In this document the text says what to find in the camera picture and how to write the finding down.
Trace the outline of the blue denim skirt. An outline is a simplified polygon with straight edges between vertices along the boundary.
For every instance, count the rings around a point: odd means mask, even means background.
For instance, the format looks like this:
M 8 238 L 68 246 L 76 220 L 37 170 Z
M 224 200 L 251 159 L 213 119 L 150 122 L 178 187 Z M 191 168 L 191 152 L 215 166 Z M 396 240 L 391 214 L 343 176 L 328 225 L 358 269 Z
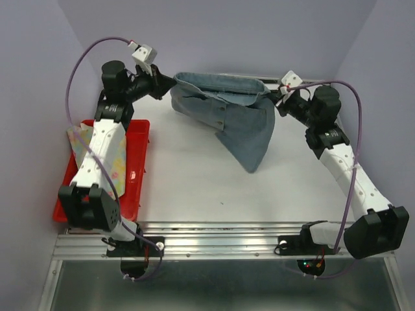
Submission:
M 260 166 L 275 125 L 269 88 L 260 80 L 207 73 L 177 73 L 174 111 L 216 129 L 215 136 L 248 173 Z

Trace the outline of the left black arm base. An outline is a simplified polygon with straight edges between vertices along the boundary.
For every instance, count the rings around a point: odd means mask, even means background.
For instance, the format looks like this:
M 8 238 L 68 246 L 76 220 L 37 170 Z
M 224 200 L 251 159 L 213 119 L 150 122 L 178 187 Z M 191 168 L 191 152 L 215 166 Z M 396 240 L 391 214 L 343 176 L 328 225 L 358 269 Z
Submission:
M 132 282 L 144 281 L 156 276 L 160 269 L 165 249 L 164 236 L 146 236 L 150 244 L 140 239 L 124 242 L 113 238 L 101 238 L 106 244 L 108 258 L 121 259 L 120 271 L 124 279 Z

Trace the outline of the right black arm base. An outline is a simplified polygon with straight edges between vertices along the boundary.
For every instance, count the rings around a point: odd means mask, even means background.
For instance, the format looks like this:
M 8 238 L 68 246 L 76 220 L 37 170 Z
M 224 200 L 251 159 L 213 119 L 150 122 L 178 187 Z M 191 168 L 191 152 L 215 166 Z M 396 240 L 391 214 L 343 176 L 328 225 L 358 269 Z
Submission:
M 327 243 L 317 244 L 311 236 L 311 228 L 327 221 L 309 222 L 302 225 L 297 235 L 282 235 L 274 248 L 274 254 L 281 256 L 303 256 L 297 265 L 304 276 L 320 278 L 326 268 L 325 256 L 334 255 Z

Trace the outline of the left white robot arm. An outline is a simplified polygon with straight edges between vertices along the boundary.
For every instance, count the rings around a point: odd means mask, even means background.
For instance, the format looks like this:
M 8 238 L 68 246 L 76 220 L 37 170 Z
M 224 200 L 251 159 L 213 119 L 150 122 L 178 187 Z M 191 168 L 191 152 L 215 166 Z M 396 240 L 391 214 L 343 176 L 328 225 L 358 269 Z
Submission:
M 99 230 L 122 242 L 129 255 L 138 255 L 144 249 L 144 239 L 137 233 L 137 224 L 122 217 L 110 171 L 132 120 L 133 103 L 147 95 L 160 100 L 176 82 L 154 64 L 138 64 L 136 73 L 131 74 L 123 62 L 112 60 L 101 71 L 103 89 L 91 140 L 83 144 L 84 159 L 69 185 L 60 187 L 58 198 L 70 226 Z

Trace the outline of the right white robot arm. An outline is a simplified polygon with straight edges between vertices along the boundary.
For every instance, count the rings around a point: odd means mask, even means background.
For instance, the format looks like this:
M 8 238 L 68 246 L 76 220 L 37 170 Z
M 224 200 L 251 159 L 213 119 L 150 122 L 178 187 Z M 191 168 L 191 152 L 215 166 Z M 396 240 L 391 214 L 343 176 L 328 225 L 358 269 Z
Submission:
M 340 95 L 329 83 L 318 86 L 305 100 L 295 87 L 281 86 L 270 99 L 279 114 L 290 115 L 306 126 L 305 140 L 316 158 L 333 176 L 346 195 L 346 211 L 354 221 L 317 220 L 302 225 L 297 235 L 279 237 L 279 255 L 314 255 L 320 250 L 334 255 L 345 249 L 353 258 L 364 259 L 395 251 L 401 246 L 409 222 L 403 206 L 384 197 L 360 166 L 356 148 L 337 122 Z

